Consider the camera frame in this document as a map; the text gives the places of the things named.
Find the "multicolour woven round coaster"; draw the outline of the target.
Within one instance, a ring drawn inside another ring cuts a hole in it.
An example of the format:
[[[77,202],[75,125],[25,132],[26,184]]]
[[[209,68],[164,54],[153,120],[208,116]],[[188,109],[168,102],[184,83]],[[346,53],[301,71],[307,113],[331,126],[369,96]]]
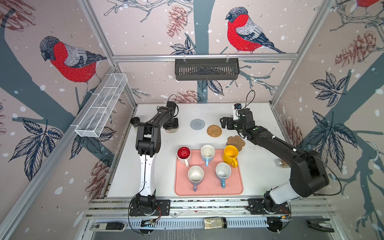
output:
[[[168,134],[175,134],[179,128],[174,128],[174,129],[165,129],[166,133]]]

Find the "tan cork round coaster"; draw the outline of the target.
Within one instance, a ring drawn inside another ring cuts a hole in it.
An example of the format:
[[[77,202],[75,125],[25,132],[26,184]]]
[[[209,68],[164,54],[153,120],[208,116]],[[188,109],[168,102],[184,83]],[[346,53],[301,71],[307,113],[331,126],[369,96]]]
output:
[[[222,135],[222,128],[219,127],[218,125],[211,125],[207,128],[207,134],[210,136],[210,137],[213,137],[213,138],[218,138]]]

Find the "brown flower-shaped coaster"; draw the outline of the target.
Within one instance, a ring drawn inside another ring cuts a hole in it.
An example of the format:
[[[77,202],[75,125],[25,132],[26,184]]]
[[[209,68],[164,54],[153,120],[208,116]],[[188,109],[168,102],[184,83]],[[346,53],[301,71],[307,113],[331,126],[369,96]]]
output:
[[[228,137],[226,145],[234,146],[240,152],[243,149],[243,147],[246,145],[246,143],[243,140],[243,138],[241,138],[240,136],[234,136],[234,137]]]

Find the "grey woven round coaster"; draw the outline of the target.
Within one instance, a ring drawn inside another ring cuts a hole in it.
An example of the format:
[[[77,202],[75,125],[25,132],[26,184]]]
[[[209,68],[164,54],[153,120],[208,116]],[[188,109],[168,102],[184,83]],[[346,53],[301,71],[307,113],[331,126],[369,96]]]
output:
[[[193,130],[202,130],[205,127],[205,122],[201,119],[194,119],[190,122],[190,127]]]

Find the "yellow mug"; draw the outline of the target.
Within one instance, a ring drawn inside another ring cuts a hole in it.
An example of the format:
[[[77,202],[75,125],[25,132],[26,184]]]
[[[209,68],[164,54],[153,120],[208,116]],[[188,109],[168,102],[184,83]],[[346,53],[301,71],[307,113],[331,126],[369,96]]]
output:
[[[238,149],[235,146],[228,145],[224,149],[223,161],[226,164],[231,165],[233,168],[237,168],[238,167],[238,161],[237,161],[238,155],[239,155]]]

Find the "white mug light-blue handle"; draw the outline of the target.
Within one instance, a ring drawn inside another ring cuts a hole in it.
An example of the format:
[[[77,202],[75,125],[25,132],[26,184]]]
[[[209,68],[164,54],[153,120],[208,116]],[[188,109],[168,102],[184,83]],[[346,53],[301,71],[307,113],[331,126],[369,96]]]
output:
[[[215,156],[215,148],[211,145],[204,145],[201,148],[201,158],[206,166],[209,166],[209,163],[213,160]]]

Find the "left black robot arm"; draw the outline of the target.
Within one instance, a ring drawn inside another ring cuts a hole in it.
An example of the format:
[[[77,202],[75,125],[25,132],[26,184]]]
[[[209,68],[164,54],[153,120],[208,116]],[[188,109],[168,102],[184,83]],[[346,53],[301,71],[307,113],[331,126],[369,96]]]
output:
[[[167,101],[166,106],[157,107],[157,113],[143,123],[134,117],[130,123],[137,128],[136,150],[141,161],[139,192],[133,198],[133,207],[145,214],[156,211],[156,189],[154,183],[155,159],[161,148],[161,129],[177,129],[176,117],[179,107],[176,102]]]

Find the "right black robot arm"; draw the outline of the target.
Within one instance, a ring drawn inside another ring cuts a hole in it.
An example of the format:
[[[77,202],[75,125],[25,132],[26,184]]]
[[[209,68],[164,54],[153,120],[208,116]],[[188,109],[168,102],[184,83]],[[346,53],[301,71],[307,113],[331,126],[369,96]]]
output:
[[[289,181],[264,194],[263,205],[267,213],[273,214],[286,202],[306,198],[329,185],[319,153],[296,148],[266,128],[257,126],[250,109],[237,109],[233,117],[223,117],[220,123],[223,129],[237,131],[242,138],[270,151],[291,167]]]

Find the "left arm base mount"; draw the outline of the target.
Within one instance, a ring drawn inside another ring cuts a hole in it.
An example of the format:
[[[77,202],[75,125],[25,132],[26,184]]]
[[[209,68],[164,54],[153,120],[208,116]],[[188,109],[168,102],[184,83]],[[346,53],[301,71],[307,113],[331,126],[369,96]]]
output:
[[[134,200],[129,211],[130,217],[168,216],[170,200]]]

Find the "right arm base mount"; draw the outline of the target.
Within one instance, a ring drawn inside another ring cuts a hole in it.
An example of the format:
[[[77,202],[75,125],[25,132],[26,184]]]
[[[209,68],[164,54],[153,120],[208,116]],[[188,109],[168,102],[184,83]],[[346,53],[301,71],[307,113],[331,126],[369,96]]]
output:
[[[277,205],[270,199],[248,199],[246,207],[252,215],[290,215],[291,210],[287,202]]]

